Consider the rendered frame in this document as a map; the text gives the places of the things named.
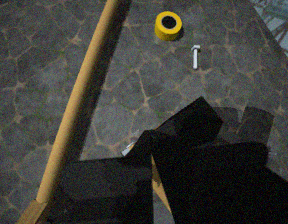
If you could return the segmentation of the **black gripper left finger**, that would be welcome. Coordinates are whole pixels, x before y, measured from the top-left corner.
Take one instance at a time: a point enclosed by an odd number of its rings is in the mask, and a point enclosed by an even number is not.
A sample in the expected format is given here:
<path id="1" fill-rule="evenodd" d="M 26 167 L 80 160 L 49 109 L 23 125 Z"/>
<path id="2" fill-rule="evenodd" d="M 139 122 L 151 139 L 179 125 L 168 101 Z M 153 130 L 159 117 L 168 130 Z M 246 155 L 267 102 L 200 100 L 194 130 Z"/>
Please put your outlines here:
<path id="1" fill-rule="evenodd" d="M 76 200 L 131 193 L 143 197 L 144 219 L 153 220 L 151 135 L 144 130 L 132 149 L 118 158 L 77 161 L 62 170 L 70 207 Z"/>

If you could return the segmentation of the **yellow ring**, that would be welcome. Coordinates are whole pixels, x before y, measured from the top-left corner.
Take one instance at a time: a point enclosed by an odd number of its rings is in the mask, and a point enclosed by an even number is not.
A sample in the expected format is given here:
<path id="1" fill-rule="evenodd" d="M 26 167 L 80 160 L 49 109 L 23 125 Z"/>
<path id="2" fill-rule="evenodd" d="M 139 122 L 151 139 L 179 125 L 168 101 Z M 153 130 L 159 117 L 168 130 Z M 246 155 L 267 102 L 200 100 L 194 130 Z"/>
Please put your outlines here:
<path id="1" fill-rule="evenodd" d="M 173 12 L 162 12 L 156 19 L 155 33 L 165 41 L 173 40 L 179 33 L 182 22 Z"/>

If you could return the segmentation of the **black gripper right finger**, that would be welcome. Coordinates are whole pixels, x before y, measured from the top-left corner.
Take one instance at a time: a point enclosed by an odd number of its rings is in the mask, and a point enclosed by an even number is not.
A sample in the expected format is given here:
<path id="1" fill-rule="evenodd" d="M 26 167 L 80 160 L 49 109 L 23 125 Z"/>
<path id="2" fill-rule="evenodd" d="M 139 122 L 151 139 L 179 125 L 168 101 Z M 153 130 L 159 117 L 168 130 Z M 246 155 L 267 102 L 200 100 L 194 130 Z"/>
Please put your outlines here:
<path id="1" fill-rule="evenodd" d="M 259 142 L 186 147 L 155 130 L 151 153 L 175 224 L 196 224 L 203 176 L 210 170 L 260 163 L 265 165 L 268 148 Z"/>

